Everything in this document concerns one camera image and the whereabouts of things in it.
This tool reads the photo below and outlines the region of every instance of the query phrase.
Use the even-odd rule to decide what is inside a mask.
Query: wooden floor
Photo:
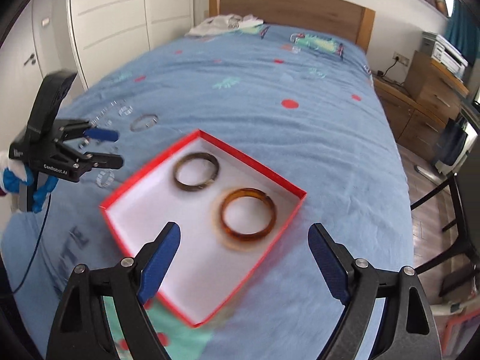
[[[415,165],[431,170],[431,166],[411,151],[398,146],[402,158],[403,168],[409,182],[410,202],[416,202],[436,185],[425,176],[418,173]],[[454,219],[454,209],[450,193],[447,190],[437,194],[428,202],[412,211],[413,252],[415,267],[429,261],[432,257],[443,252],[457,237],[457,228],[442,233],[442,228]],[[438,297],[442,279],[452,272],[451,261],[436,266],[419,275],[430,304],[438,304],[442,299]],[[448,321],[448,317],[436,317],[437,329],[441,337]]]

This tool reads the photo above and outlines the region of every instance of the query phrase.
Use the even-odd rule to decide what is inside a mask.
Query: dark bangle
[[[211,176],[208,178],[207,181],[204,181],[201,184],[196,184],[196,185],[188,185],[188,184],[183,184],[178,180],[178,172],[180,171],[180,168],[187,162],[195,159],[202,159],[206,160],[208,162],[211,162],[213,166],[215,167],[213,173]],[[183,191],[188,191],[188,192],[193,192],[193,191],[200,191],[209,185],[211,185],[215,179],[218,176],[218,173],[220,171],[220,164],[218,163],[218,160],[211,155],[210,153],[205,153],[205,152],[197,152],[197,153],[191,153],[187,154],[185,157],[182,157],[174,166],[173,168],[173,181],[175,182],[175,185],[180,188]]]
[[[272,219],[270,219],[270,222],[268,223],[267,227],[264,228],[263,230],[260,230],[256,233],[243,234],[233,230],[226,224],[224,215],[225,215],[225,210],[227,209],[227,206],[235,199],[242,198],[244,196],[261,200],[267,206],[268,211],[272,216]],[[222,226],[222,229],[228,235],[240,241],[256,241],[256,240],[262,239],[263,237],[266,237],[272,231],[276,221],[277,221],[277,208],[275,207],[273,200],[265,192],[262,192],[255,188],[242,188],[241,190],[236,190],[230,193],[229,195],[227,195],[225,200],[223,200],[222,205],[220,206],[220,226]]]

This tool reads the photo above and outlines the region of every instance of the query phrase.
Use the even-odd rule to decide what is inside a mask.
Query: wooden cabinet
[[[421,158],[431,161],[435,157],[434,146],[444,127],[442,123],[415,111],[397,142]]]
[[[433,112],[444,123],[460,112],[459,96],[468,90],[443,65],[423,52],[415,52],[404,83],[412,99]]]
[[[375,92],[382,103],[393,136],[395,137],[395,140],[398,140],[407,126],[414,108],[410,107],[407,103],[383,88],[375,88]]]
[[[395,141],[426,161],[433,160],[435,144],[446,125],[443,120],[431,111],[432,107],[407,96],[402,87],[379,78],[374,84]]]

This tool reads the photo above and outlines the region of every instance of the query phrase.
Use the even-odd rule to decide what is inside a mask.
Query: white wardrobe
[[[78,71],[87,88],[135,57],[183,36],[193,0],[69,0]]]
[[[67,104],[193,23],[193,0],[31,0],[0,47],[0,150],[26,125],[47,74],[78,72]],[[10,214],[1,198],[0,235]]]

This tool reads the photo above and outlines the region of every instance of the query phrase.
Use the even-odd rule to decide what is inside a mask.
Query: blue bedspread
[[[312,223],[321,222],[354,257],[377,268],[399,270],[412,263],[407,180],[365,55],[346,40],[333,39],[342,43],[341,50],[330,50],[325,42],[321,47],[306,42],[309,37],[291,39],[294,33],[315,35],[312,31],[265,28],[177,40],[108,75],[61,110],[63,117],[92,120],[106,108],[99,126],[118,130],[121,138],[92,142],[86,150],[118,152],[125,166],[114,172],[109,187],[97,186],[100,171],[93,170],[78,184],[59,181],[52,194],[39,254],[15,296],[41,353],[73,267],[112,266],[122,257],[100,202],[197,128],[308,196],[221,322],[190,330],[167,312],[164,321],[154,321],[165,324],[162,338],[173,360],[316,359],[343,307],[331,297],[308,248]],[[130,124],[142,114],[158,115],[157,125],[131,132]],[[43,216],[17,214],[3,236],[12,287],[25,271]],[[359,359],[368,357],[382,303],[377,301]]]

